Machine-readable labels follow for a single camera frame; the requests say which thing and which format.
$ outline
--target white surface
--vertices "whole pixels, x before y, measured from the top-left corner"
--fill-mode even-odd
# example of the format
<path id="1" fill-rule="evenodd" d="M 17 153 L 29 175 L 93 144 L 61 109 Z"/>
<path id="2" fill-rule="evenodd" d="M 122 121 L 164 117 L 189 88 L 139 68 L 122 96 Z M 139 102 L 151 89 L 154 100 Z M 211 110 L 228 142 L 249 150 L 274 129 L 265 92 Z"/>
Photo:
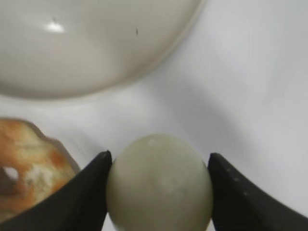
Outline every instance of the white surface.
<path id="1" fill-rule="evenodd" d="M 186 141 L 153 134 L 133 142 L 113 163 L 106 202 L 121 231 L 205 231 L 213 210 L 211 178 Z"/>
<path id="2" fill-rule="evenodd" d="M 136 84 L 76 105 L 0 103 L 0 114 L 35 122 L 82 166 L 103 147 L 118 154 L 140 136 L 176 134 L 308 216 L 307 8 L 209 0 L 181 47 Z"/>
<path id="3" fill-rule="evenodd" d="M 95 93 L 158 63 L 204 0 L 0 0 L 0 94 Z"/>

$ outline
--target ball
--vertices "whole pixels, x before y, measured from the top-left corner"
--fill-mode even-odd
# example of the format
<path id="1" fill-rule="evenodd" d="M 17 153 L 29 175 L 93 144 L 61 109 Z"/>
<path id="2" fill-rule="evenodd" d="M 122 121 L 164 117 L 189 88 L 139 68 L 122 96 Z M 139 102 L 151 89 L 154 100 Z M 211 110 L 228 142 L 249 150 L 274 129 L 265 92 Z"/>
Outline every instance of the ball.
<path id="1" fill-rule="evenodd" d="M 119 231 L 205 231 L 213 208 L 201 156 L 169 135 L 137 140 L 115 160 L 106 200 Z"/>

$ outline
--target white background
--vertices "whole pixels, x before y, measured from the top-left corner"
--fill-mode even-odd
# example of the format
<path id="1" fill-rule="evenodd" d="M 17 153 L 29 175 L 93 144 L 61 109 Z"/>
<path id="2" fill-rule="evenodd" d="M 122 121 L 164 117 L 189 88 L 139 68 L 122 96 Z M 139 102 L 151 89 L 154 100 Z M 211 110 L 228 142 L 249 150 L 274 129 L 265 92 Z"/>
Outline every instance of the white background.
<path id="1" fill-rule="evenodd" d="M 308 1 L 209 0 L 155 71 L 91 102 L 1 102 L 37 124 L 83 167 L 150 133 L 222 153 L 249 179 L 308 216 Z"/>

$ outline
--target hole in cracker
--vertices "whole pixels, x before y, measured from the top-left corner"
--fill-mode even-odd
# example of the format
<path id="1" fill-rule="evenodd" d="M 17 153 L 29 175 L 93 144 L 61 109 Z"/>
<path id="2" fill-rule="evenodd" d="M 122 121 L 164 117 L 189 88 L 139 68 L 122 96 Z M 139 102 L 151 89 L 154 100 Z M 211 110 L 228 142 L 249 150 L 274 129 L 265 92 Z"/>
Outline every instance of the hole in cracker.
<path id="1" fill-rule="evenodd" d="M 12 195 L 17 192 L 14 186 L 19 178 L 18 171 L 13 167 L 0 167 L 0 194 Z"/>

